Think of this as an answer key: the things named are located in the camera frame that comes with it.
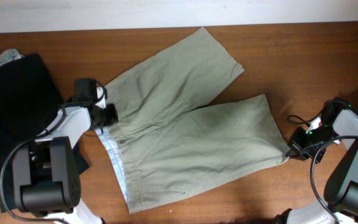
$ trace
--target white wall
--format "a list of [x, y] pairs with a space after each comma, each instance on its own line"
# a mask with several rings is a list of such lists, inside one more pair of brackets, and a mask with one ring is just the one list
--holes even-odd
[[358, 21], [358, 0], [0, 0], [0, 32]]

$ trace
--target cable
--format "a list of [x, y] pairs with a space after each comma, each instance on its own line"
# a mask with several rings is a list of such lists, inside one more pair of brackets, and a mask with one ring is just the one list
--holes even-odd
[[330, 144], [332, 144], [336, 140], [343, 140], [343, 139], [358, 139], [358, 136], [339, 136], [336, 138], [332, 138], [328, 141], [326, 141], [318, 150], [316, 155], [314, 156], [313, 160], [311, 161], [310, 165], [310, 184], [311, 188], [313, 189], [314, 196], [316, 196], [317, 201], [320, 203], [320, 205], [334, 218], [335, 223], [339, 223], [339, 220], [335, 214], [330, 211], [330, 209], [327, 207], [327, 205], [323, 202], [323, 199], [321, 199], [320, 195], [317, 192], [316, 186], [314, 184], [314, 165], [316, 164], [316, 159], [318, 154], [321, 152], [321, 150], [327, 148]]
[[[305, 121], [304, 119], [302, 119], [301, 117], [299, 117], [297, 115], [290, 115], [290, 116], [287, 117], [287, 121], [289, 123], [291, 123], [291, 124], [305, 124], [308, 127], [310, 127], [309, 123], [312, 122], [314, 119], [316, 119], [325, 110], [326, 106], [331, 104], [331, 103], [339, 103], [339, 104], [344, 105], [345, 109], [351, 110], [358, 117], [358, 111], [356, 109], [354, 109], [354, 108], [351, 108], [351, 105], [349, 103], [346, 103], [346, 102], [341, 101], [341, 100], [328, 100], [328, 101], [326, 101], [324, 103], [323, 109], [316, 116], [314, 116], [313, 118]], [[299, 119], [301, 122], [296, 122], [296, 121], [291, 120], [290, 118], [292, 118], [292, 117]], [[324, 144], [321, 145], [320, 148], [317, 150], [317, 153], [314, 156], [313, 160], [311, 161], [311, 165], [310, 165], [310, 184], [311, 184], [311, 188], [313, 189], [314, 196], [316, 196], [317, 201], [320, 203], [320, 205], [334, 218], [335, 223], [338, 223], [338, 224], [339, 224], [339, 220], [338, 220], [337, 216], [335, 216], [335, 214], [332, 211], [330, 211], [330, 209], [327, 207], [327, 205], [324, 203], [323, 199], [321, 199], [321, 197], [319, 196], [319, 194], [317, 192], [317, 189], [316, 189], [316, 186], [315, 186], [315, 183], [314, 183], [314, 165], [316, 164], [316, 160], [317, 160], [318, 155], [320, 154], [320, 152], [323, 149], [327, 148], [334, 141], [342, 140], [342, 139], [358, 139], [358, 136], [339, 136], [339, 137], [332, 138], [332, 139], [324, 142]]]
[[99, 84], [99, 86], [103, 89], [103, 95], [101, 95], [99, 98], [98, 98], [98, 101], [97, 102], [99, 102], [99, 101], [101, 101], [102, 99], [103, 99], [103, 97], [106, 97], [106, 99], [107, 99], [107, 89], [106, 89], [106, 87], [104, 87], [104, 85], [99, 81], [99, 80], [96, 80], [95, 79], [95, 81]]
[[308, 148], [310, 148], [310, 147], [318, 146], [318, 145], [320, 145], [320, 144], [324, 144], [324, 142], [323, 142], [323, 141], [317, 142], [316, 144], [312, 144], [312, 145], [310, 145], [310, 146], [304, 148], [303, 150], [308, 149]]
[[0, 174], [0, 198], [1, 198], [1, 203], [3, 205], [3, 207], [5, 208], [6, 212], [8, 214], [10, 214], [10, 216], [12, 218], [15, 218], [17, 220], [20, 220], [22, 222], [60, 222], [62, 224], [69, 224], [68, 222], [66, 222], [63, 219], [60, 218], [24, 218], [24, 217], [20, 217], [18, 215], [16, 215], [15, 213], [13, 213], [7, 206], [6, 203], [6, 199], [5, 199], [5, 195], [4, 195], [4, 176], [5, 176], [5, 171], [6, 171], [6, 167], [9, 163], [9, 161], [12, 159], [12, 157], [16, 154], [16, 152], [21, 149], [23, 146], [25, 146], [26, 144], [35, 141], [36, 139], [39, 138], [43, 138], [45, 136], [48, 136], [50, 133], [52, 133], [54, 130], [56, 130], [65, 120], [65, 118], [67, 117], [66, 114], [66, 109], [63, 107], [61, 108], [63, 111], [63, 115], [62, 117], [59, 119], [58, 123], [56, 125], [54, 125], [51, 129], [49, 130], [45, 130], [45, 133], [40, 134], [34, 138], [30, 138], [26, 141], [23, 141], [22, 143], [20, 143], [19, 145], [17, 145], [12, 151], [11, 153], [9, 153], [9, 155], [6, 157], [2, 167], [1, 167], [1, 174]]

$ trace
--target shorts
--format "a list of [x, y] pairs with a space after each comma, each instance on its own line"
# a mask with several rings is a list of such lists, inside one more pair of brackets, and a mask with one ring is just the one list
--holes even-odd
[[99, 138], [129, 213], [287, 161], [265, 95], [200, 108], [243, 71], [201, 28], [106, 85], [119, 122]]

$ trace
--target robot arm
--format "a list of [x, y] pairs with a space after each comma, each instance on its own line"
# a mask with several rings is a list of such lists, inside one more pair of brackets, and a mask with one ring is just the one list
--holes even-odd
[[[340, 99], [333, 102], [338, 100], [338, 104], [324, 105], [320, 117], [314, 120], [319, 119], [321, 126], [311, 125], [307, 131], [298, 128], [294, 132], [288, 143], [291, 147], [288, 155], [301, 160], [317, 156], [319, 162], [323, 157], [323, 153], [317, 155], [321, 142], [337, 136], [358, 136], [358, 111], [350, 110], [351, 105]], [[326, 184], [324, 199], [340, 223], [351, 224], [358, 223], [358, 139], [343, 141], [347, 152]], [[287, 215], [279, 215], [276, 223], [333, 224], [335, 220], [315, 201], [304, 208], [291, 210]]]
[[76, 95], [62, 105], [57, 117], [12, 160], [14, 196], [18, 209], [36, 217], [69, 223], [102, 224], [80, 199], [81, 184], [72, 148], [90, 128], [117, 122], [113, 104], [105, 103], [106, 90], [96, 80], [75, 80]]

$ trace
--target shorts leg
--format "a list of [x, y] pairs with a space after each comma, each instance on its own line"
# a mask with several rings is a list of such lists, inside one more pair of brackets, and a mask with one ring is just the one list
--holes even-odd
[[183, 114], [119, 150], [134, 213], [282, 164], [289, 148], [260, 95]]
[[109, 128], [131, 141], [207, 105], [244, 69], [204, 28], [141, 62], [106, 85], [119, 122]]

